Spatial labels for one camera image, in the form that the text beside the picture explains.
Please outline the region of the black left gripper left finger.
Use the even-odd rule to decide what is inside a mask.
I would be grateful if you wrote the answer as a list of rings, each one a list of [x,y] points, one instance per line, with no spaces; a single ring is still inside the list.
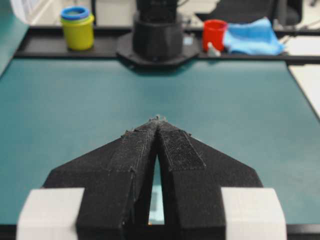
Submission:
[[[30,191],[18,240],[122,240],[130,222],[148,222],[158,122],[54,168]]]

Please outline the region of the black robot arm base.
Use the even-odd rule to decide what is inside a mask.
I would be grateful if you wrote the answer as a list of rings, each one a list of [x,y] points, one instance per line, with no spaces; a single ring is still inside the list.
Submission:
[[[198,41],[185,33],[176,0],[138,0],[132,31],[118,38],[116,53],[136,66],[176,67],[196,57]]]

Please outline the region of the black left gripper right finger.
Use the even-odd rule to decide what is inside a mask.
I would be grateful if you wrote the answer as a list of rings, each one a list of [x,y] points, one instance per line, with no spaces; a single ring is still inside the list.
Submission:
[[[256,171],[165,121],[157,126],[165,222],[182,240],[285,240],[284,212]]]

